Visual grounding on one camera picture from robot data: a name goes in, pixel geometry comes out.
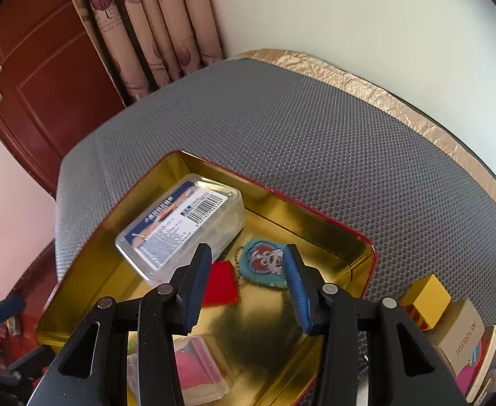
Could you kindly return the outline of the brown cardboard box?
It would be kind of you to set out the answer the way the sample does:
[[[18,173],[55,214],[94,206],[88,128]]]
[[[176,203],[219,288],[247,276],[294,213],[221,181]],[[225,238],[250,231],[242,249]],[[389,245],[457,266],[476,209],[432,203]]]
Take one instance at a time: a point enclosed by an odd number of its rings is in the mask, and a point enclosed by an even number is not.
[[[485,326],[475,305],[464,299],[452,302],[437,325],[425,335],[457,376],[468,364],[484,332]]]

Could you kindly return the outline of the wooden rectangular block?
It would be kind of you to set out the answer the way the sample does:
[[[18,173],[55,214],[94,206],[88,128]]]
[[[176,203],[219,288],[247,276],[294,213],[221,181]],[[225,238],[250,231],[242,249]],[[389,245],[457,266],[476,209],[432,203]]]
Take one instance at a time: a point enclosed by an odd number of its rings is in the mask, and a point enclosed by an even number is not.
[[[468,391],[466,392],[466,401],[473,404],[483,382],[490,370],[492,360],[496,354],[496,325],[489,326],[480,341],[481,354],[476,362],[474,376],[472,377]]]

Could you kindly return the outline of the red wooden block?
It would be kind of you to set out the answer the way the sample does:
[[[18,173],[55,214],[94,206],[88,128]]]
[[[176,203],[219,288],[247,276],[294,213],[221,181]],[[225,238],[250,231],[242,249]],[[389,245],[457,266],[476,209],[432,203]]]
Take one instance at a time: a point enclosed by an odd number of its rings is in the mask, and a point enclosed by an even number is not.
[[[236,270],[229,261],[216,261],[210,268],[202,306],[215,307],[240,301]]]

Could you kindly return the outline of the pink eraser block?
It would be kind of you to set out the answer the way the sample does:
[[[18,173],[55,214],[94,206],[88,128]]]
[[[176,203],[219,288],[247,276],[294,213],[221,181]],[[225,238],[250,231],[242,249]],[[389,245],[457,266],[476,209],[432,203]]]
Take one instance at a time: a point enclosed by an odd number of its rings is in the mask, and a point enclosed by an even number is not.
[[[476,377],[477,370],[478,370],[478,365],[476,366],[465,365],[461,370],[461,372],[455,378],[455,381],[457,383],[460,392],[462,392],[462,394],[465,397],[470,391],[470,387],[473,383],[473,380]]]

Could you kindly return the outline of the dark red wooden door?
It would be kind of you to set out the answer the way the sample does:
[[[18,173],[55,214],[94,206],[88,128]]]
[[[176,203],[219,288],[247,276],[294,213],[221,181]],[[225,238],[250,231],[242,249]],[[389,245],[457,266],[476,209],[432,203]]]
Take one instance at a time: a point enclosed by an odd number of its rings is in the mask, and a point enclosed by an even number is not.
[[[3,0],[0,65],[0,139],[55,194],[62,159],[124,104],[71,0]]]

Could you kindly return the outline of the beige patterned curtain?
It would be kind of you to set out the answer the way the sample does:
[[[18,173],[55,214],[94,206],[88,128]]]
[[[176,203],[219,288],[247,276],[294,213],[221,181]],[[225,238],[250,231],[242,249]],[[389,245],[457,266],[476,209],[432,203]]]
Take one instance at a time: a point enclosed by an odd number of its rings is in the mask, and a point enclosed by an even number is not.
[[[71,0],[125,105],[223,60],[211,0]]]

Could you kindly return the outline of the red gold tin box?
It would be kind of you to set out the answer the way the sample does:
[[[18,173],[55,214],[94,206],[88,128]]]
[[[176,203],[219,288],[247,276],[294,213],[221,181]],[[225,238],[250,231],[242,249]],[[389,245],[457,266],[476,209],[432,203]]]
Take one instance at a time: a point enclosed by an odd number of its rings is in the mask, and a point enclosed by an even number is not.
[[[86,241],[39,322],[57,357],[34,405],[300,405],[323,341],[281,282],[298,253],[362,297],[364,235],[183,151],[164,156]]]

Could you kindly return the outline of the gold satin tablecloth edge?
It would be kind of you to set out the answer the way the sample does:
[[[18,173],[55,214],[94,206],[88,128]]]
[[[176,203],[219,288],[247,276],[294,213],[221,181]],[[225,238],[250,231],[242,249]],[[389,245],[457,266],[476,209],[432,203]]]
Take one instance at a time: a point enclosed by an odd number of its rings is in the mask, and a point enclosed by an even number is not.
[[[220,62],[227,165],[379,238],[496,231],[496,179],[448,132],[391,93],[306,54]]]

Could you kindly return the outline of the yellow striped cube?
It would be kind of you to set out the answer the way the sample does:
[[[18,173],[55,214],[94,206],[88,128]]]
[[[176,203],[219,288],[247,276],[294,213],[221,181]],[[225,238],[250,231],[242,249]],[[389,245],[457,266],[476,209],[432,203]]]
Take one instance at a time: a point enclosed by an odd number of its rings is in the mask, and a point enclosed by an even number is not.
[[[434,328],[447,306],[451,295],[435,274],[414,282],[399,302],[406,314],[422,331]]]

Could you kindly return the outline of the teal cartoon keychain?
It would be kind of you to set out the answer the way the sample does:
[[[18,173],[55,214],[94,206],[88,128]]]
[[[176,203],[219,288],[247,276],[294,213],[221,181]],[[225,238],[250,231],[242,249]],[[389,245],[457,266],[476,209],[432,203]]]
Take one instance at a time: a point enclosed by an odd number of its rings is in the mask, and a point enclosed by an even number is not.
[[[284,244],[266,239],[246,243],[238,259],[238,272],[247,281],[274,289],[287,287],[283,270]]]

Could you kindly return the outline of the clear box with red card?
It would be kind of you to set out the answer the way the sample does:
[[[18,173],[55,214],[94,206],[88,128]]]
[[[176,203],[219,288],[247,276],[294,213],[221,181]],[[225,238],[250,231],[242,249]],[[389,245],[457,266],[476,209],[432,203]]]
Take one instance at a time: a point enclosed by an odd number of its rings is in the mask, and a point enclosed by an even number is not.
[[[185,405],[207,404],[229,393],[229,384],[202,336],[175,339],[173,348]]]

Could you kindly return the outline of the grey honeycomb table mat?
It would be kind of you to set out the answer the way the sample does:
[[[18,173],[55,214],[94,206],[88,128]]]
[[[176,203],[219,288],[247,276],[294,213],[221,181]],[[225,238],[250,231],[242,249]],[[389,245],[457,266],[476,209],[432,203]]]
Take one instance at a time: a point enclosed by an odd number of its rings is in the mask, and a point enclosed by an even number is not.
[[[496,324],[496,201],[449,155],[382,108],[253,59],[216,63],[114,115],[63,159],[56,267],[163,156],[185,150],[367,235],[368,297],[425,273]]]

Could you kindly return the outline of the clear box with blue label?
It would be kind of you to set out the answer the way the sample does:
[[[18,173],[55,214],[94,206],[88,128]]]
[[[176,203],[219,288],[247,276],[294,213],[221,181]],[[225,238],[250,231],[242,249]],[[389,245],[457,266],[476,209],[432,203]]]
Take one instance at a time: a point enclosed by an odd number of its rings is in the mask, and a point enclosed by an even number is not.
[[[217,260],[245,223],[241,192],[190,173],[132,220],[115,247],[151,287],[191,262],[199,244]]]

